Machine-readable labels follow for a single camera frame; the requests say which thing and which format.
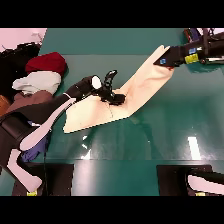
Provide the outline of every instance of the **blue sticker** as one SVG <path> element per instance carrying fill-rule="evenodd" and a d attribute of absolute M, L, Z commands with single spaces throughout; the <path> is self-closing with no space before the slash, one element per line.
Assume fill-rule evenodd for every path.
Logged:
<path fill-rule="evenodd" d="M 194 54 L 194 53 L 196 53 L 196 48 L 191 48 L 191 49 L 189 50 L 189 54 Z"/>
<path fill-rule="evenodd" d="M 163 58 L 163 59 L 161 59 L 160 60 L 160 64 L 162 65 L 162 64 L 165 64 L 166 63 L 166 59 L 165 58 Z"/>

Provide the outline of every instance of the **table surface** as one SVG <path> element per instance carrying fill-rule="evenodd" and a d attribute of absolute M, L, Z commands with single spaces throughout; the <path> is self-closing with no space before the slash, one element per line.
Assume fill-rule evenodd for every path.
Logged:
<path fill-rule="evenodd" d="M 179 28 L 49 28 L 40 54 L 57 51 L 66 59 L 60 95 L 83 77 L 104 78 L 112 69 L 119 88 L 158 46 L 184 38 Z M 223 100 L 222 67 L 182 65 L 130 118 L 64 134 L 64 113 L 53 127 L 47 162 L 75 163 L 72 195 L 158 195 L 158 164 L 211 164 L 224 173 Z M 200 155 L 188 137 L 195 137 Z M 88 153 L 91 160 L 81 160 Z M 192 161 L 198 156 L 202 161 Z"/>

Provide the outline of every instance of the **red hat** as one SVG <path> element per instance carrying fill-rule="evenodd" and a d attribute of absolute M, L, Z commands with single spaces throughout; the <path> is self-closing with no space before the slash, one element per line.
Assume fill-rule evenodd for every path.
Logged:
<path fill-rule="evenodd" d="M 26 64 L 26 72 L 28 74 L 36 71 L 52 71 L 63 76 L 65 70 L 66 61 L 58 52 L 37 56 L 30 59 Z"/>

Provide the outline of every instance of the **yellow tape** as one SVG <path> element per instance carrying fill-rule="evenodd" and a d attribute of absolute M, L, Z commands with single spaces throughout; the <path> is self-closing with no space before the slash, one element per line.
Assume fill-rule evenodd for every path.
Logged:
<path fill-rule="evenodd" d="M 197 192 L 195 194 L 196 194 L 196 196 L 205 196 L 205 193 L 204 192 Z"/>
<path fill-rule="evenodd" d="M 185 61 L 187 64 L 199 61 L 198 54 L 192 54 L 192 55 L 186 56 Z"/>
<path fill-rule="evenodd" d="M 37 191 L 27 192 L 27 196 L 37 196 Z"/>

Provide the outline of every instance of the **beige towel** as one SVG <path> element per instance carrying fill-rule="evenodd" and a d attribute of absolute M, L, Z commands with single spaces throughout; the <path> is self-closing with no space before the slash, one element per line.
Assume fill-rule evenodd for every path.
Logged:
<path fill-rule="evenodd" d="M 64 133 L 127 118 L 142 107 L 171 77 L 174 69 L 153 65 L 169 47 L 158 47 L 136 73 L 115 93 L 126 95 L 124 104 L 109 105 L 98 96 L 90 96 L 66 111 Z"/>

